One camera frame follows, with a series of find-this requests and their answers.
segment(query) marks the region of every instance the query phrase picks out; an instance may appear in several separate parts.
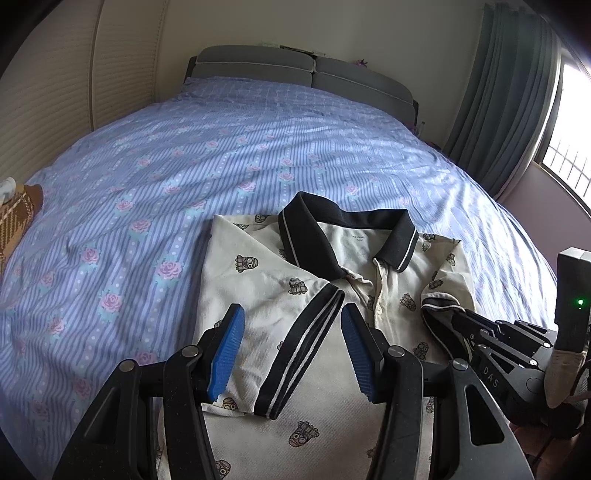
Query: headboard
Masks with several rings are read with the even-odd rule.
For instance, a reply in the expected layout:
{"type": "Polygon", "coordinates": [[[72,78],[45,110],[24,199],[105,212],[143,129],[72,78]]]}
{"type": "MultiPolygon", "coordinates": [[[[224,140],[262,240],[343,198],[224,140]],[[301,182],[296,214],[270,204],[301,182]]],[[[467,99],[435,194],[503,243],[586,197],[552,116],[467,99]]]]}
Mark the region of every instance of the headboard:
{"type": "Polygon", "coordinates": [[[240,77],[312,86],[314,59],[275,47],[218,45],[189,60],[186,77],[240,77]]]}
{"type": "Polygon", "coordinates": [[[313,57],[287,48],[218,45],[189,60],[185,79],[213,76],[318,88],[379,108],[408,127],[417,124],[418,103],[402,83],[342,60],[313,57]]]}

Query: curtain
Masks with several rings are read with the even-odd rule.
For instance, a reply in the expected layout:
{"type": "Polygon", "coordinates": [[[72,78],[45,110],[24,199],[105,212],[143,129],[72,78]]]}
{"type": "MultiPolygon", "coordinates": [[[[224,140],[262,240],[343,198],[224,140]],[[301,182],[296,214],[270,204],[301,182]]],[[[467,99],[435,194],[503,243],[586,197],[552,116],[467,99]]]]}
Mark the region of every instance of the curtain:
{"type": "Polygon", "coordinates": [[[443,151],[492,197],[515,184],[533,157],[556,91],[558,51],[541,17],[485,5],[472,74],[443,151]]]}

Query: window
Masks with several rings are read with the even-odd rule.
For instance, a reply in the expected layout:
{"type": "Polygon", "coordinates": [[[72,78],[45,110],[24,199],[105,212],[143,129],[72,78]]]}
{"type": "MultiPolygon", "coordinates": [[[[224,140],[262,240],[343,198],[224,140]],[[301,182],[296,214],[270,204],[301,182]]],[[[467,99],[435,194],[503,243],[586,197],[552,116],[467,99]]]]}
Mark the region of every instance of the window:
{"type": "Polygon", "coordinates": [[[563,61],[557,88],[537,160],[591,212],[591,81],[563,61]]]}

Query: shirt collar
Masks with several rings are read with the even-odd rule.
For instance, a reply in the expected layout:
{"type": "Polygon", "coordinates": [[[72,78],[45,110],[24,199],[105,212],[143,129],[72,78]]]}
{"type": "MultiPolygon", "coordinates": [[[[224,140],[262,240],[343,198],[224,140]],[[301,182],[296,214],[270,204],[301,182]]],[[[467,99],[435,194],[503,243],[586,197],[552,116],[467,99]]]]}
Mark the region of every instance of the shirt collar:
{"type": "Polygon", "coordinates": [[[346,273],[318,222],[347,228],[390,230],[375,258],[402,272],[410,263],[418,240],[407,210],[345,212],[329,199],[298,192],[279,214],[279,232],[286,260],[320,278],[333,281],[346,273]]]}

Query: blue striped bedsheet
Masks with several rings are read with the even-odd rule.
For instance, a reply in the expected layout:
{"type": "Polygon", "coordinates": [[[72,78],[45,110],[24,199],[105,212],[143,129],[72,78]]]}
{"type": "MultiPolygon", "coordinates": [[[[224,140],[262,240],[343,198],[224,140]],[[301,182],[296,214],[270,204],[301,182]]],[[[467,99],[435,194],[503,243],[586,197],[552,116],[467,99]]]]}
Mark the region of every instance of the blue striped bedsheet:
{"type": "Polygon", "coordinates": [[[405,208],[463,240],[489,318],[552,320],[556,278],[515,219],[400,122],[331,93],[189,79],[30,183],[45,205],[2,280],[0,427],[39,479],[120,360],[190,342],[215,213],[277,213],[300,190],[405,208]]]}

